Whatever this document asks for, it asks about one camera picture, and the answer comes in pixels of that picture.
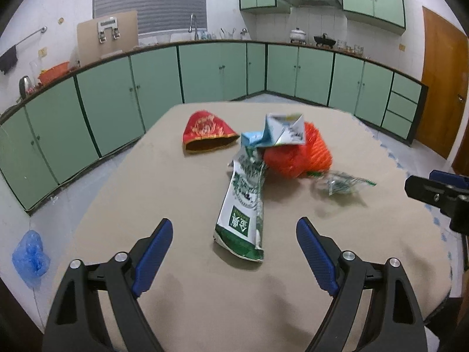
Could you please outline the small green clear wrapper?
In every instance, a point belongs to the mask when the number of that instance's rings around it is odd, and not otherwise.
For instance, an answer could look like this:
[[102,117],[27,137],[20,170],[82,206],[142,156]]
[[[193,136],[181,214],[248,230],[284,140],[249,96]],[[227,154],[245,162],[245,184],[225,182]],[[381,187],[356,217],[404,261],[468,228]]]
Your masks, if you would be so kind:
[[307,172],[314,180],[315,187],[328,195],[353,195],[364,187],[375,187],[371,180],[349,175],[339,171]]

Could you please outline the orange foam net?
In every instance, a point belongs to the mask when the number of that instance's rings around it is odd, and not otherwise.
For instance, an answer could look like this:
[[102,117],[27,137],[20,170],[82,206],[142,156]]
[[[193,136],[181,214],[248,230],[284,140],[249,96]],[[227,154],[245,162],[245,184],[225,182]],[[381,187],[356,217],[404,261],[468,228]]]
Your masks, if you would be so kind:
[[305,138],[304,145],[267,148],[263,153],[264,162],[269,169],[288,179],[328,171],[332,166],[332,154],[320,131],[310,122],[305,122]]

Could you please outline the white blue carton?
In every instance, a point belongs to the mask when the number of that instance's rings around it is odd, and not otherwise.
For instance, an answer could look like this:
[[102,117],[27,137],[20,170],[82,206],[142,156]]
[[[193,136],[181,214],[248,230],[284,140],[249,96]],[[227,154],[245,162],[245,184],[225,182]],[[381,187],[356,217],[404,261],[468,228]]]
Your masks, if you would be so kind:
[[263,131],[244,132],[241,135],[241,145],[245,147],[305,144],[305,119],[302,114],[266,114]]

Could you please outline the green white snack bag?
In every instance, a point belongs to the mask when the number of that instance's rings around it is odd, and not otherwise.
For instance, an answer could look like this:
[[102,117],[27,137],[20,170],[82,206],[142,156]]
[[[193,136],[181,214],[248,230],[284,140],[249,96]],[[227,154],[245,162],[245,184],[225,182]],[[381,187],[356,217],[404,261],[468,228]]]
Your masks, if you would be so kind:
[[213,238],[238,258],[262,263],[264,210],[262,189],[267,166],[258,149],[241,147],[215,224]]

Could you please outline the red gold paper bag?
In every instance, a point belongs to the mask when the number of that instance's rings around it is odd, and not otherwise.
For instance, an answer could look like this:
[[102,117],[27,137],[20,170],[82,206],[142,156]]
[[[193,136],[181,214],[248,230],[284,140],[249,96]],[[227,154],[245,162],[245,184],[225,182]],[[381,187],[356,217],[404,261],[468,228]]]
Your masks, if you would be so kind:
[[183,151],[195,154],[226,149],[239,138],[240,135],[218,116],[209,111],[196,111],[183,131]]

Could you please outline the green lower kitchen cabinets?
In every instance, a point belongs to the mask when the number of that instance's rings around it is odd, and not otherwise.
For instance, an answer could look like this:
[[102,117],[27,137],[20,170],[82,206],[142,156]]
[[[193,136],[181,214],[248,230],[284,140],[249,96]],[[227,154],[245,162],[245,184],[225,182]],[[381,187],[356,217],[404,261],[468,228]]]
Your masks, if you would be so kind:
[[412,143],[428,88],[371,60],[259,41],[163,45],[68,73],[1,116],[1,176],[26,212],[182,103],[269,92],[346,111]]

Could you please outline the blue plastic bag on floor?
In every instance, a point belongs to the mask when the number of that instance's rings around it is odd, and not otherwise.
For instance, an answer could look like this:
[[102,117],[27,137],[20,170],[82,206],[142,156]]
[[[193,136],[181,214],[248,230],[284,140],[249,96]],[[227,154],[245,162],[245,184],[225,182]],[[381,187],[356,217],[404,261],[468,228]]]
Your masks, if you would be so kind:
[[43,242],[37,231],[25,233],[12,254],[12,263],[28,288],[40,288],[41,279],[50,266],[50,258],[44,252]]

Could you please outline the wooden door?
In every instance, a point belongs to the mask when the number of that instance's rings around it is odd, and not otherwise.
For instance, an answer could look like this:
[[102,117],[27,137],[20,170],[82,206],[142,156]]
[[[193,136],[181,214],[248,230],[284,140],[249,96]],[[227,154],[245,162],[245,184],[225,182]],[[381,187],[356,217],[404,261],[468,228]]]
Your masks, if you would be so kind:
[[428,87],[416,139],[447,158],[454,145],[468,93],[468,37],[437,13],[423,8],[424,66]]

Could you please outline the black wok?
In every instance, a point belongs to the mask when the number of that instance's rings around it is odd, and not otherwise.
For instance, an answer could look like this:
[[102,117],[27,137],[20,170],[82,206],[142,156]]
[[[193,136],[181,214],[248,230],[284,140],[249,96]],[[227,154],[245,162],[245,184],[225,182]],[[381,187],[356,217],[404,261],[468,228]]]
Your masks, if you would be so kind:
[[334,48],[336,44],[336,40],[330,38],[326,33],[315,36],[314,41],[316,42],[316,46],[321,48]]

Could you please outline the white enamel pot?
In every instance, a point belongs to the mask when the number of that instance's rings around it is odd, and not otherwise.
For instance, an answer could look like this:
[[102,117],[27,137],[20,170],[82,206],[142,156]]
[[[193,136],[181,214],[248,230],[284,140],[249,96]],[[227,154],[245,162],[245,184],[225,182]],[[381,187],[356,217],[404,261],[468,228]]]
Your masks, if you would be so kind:
[[291,43],[305,45],[307,42],[307,34],[299,28],[292,29],[289,32],[289,40]]

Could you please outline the steel electric kettle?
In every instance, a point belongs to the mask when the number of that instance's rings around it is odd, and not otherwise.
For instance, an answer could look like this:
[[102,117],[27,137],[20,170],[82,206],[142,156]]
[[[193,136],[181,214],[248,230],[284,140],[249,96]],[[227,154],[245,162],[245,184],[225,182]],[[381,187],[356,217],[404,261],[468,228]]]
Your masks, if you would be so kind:
[[34,84],[28,75],[21,77],[18,83],[20,97],[22,100],[27,99],[34,92]]

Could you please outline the orange basin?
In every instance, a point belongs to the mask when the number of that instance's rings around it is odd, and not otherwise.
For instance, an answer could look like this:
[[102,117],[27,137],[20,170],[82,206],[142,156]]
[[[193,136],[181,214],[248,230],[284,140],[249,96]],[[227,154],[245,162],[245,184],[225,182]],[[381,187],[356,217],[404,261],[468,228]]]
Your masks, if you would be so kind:
[[52,81],[66,75],[68,73],[68,65],[69,62],[66,61],[47,70],[42,70],[38,76],[41,85],[50,84]]

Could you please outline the brown board with dispenser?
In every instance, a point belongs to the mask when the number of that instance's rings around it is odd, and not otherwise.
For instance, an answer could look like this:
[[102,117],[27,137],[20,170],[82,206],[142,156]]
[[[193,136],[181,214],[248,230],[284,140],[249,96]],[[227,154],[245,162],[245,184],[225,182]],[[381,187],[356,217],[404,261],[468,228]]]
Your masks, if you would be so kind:
[[77,26],[78,58],[81,67],[138,46],[137,11],[84,21]]

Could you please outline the chrome sink faucet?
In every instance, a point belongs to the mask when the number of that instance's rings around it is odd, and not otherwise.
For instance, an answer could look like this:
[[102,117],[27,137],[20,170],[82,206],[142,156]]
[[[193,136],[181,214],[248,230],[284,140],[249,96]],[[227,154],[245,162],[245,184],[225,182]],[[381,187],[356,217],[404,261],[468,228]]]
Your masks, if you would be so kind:
[[194,40],[199,40],[197,17],[194,13],[192,13],[190,17],[188,32],[193,34]]

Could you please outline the metal towel rail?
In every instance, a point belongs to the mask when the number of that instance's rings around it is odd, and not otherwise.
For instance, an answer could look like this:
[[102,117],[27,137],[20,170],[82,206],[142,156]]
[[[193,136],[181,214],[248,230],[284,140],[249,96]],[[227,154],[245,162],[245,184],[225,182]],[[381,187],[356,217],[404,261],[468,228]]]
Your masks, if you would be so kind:
[[30,35],[28,35],[28,36],[26,36],[25,38],[23,38],[23,39],[21,39],[20,41],[18,41],[18,42],[17,42],[16,44],[14,44],[13,46],[14,46],[14,47],[18,47],[18,46],[19,46],[20,44],[22,44],[23,42],[29,40],[29,38],[34,37],[34,36],[37,35],[37,34],[42,35],[42,34],[46,33],[47,30],[48,30],[48,27],[47,27],[47,26],[43,26],[43,27],[41,27],[40,29],[37,29],[36,31],[34,31],[34,32],[31,33]]

